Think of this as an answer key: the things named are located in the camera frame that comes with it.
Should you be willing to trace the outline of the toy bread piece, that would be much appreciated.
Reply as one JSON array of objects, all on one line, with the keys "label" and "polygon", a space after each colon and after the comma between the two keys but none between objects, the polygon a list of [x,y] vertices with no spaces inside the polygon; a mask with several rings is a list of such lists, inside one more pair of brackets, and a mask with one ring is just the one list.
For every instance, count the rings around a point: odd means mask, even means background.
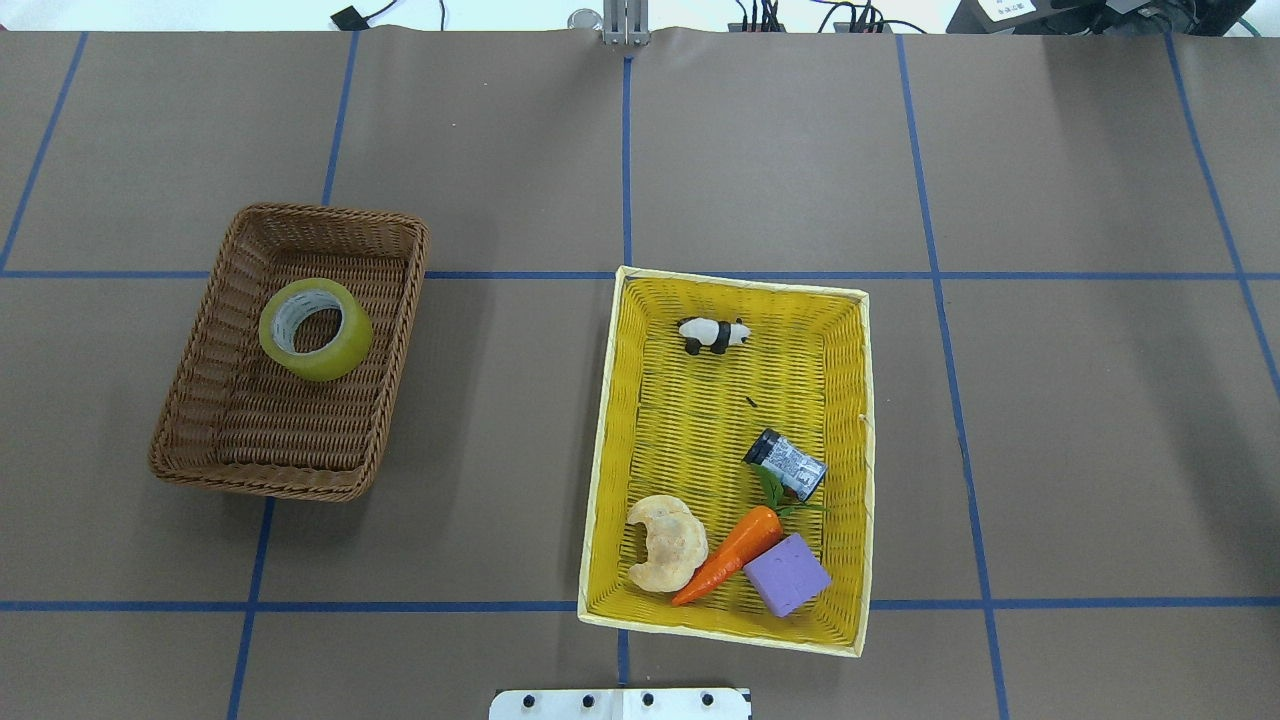
[{"label": "toy bread piece", "polygon": [[628,579],[643,591],[681,591],[707,561],[705,527],[675,496],[640,498],[628,511],[627,524],[645,528],[645,560],[628,569]]}]

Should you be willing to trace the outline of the purple cube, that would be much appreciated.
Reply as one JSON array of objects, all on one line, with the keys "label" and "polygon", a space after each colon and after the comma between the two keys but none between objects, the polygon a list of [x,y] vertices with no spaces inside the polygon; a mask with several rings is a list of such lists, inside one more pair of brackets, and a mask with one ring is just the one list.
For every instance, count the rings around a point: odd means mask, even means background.
[{"label": "purple cube", "polygon": [[786,536],[742,570],[765,609],[776,618],[787,618],[833,582],[800,534]]}]

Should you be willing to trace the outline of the aluminium frame post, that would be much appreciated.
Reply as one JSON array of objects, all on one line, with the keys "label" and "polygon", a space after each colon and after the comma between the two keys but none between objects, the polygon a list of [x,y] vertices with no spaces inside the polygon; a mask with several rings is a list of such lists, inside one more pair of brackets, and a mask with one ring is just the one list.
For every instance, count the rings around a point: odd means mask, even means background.
[{"label": "aluminium frame post", "polygon": [[602,42],[640,47],[650,42],[648,0],[605,0],[602,8]]}]

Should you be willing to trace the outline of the toy carrot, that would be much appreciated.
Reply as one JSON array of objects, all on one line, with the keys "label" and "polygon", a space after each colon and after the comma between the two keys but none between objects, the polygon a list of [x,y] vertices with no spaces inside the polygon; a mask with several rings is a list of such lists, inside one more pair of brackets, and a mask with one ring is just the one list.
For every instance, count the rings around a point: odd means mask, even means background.
[{"label": "toy carrot", "polygon": [[780,477],[763,466],[750,465],[764,501],[749,510],[724,541],[694,573],[691,580],[671,600],[675,607],[691,603],[718,588],[750,561],[783,539],[782,519],[799,511],[828,512],[826,506],[804,501],[785,502],[786,488]]}]

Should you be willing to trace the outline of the yellow plastic basket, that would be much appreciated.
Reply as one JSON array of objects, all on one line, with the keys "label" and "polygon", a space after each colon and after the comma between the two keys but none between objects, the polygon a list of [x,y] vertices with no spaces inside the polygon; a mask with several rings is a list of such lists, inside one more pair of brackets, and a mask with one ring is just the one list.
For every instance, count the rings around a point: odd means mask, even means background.
[{"label": "yellow plastic basket", "polygon": [[[859,657],[867,641],[876,515],[870,300],[860,290],[621,266],[614,275],[579,574],[577,616],[598,626]],[[677,323],[741,319],[745,345],[685,352]],[[650,495],[681,498],[724,541],[764,496],[742,461],[772,428],[828,466],[809,503],[782,519],[832,584],[773,616],[737,571],[675,607],[640,589],[645,532],[627,524]]]}]

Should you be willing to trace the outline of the small black device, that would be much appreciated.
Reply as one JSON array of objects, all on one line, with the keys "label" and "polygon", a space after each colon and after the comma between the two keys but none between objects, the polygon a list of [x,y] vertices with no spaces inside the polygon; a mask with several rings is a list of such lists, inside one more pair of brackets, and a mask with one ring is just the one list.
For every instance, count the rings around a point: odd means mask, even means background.
[{"label": "small black device", "polygon": [[330,20],[339,31],[344,32],[356,32],[369,27],[365,15],[362,15],[355,6],[346,6],[342,10],[333,13],[330,15]]}]

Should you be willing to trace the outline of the panda figurine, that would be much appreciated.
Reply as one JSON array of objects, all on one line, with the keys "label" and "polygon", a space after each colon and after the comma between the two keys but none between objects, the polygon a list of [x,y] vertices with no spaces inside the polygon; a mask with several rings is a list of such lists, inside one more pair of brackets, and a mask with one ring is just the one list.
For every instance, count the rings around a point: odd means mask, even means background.
[{"label": "panda figurine", "polygon": [[684,340],[685,352],[698,356],[703,350],[714,355],[724,355],[735,345],[745,345],[751,331],[741,319],[719,322],[705,316],[690,316],[677,323],[677,332]]}]

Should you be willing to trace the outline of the yellow tape roll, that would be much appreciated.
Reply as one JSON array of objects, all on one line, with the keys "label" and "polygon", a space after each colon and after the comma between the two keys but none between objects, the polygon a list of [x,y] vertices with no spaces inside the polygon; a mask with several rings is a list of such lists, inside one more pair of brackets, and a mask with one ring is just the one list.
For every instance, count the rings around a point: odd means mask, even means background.
[{"label": "yellow tape roll", "polygon": [[257,338],[265,355],[288,373],[329,382],[370,355],[372,323],[343,284],[314,277],[285,284],[266,301]]}]

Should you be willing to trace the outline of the brown wicker basket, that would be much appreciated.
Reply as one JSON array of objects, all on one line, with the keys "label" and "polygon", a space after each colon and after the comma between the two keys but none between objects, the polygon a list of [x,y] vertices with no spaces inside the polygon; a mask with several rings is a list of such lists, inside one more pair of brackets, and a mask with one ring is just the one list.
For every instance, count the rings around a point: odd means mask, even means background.
[{"label": "brown wicker basket", "polygon": [[[179,486],[343,503],[387,450],[430,232],[397,211],[256,202],[230,222],[148,451]],[[370,355],[310,382],[259,346],[260,313],[294,281],[343,284],[372,323]]]}]

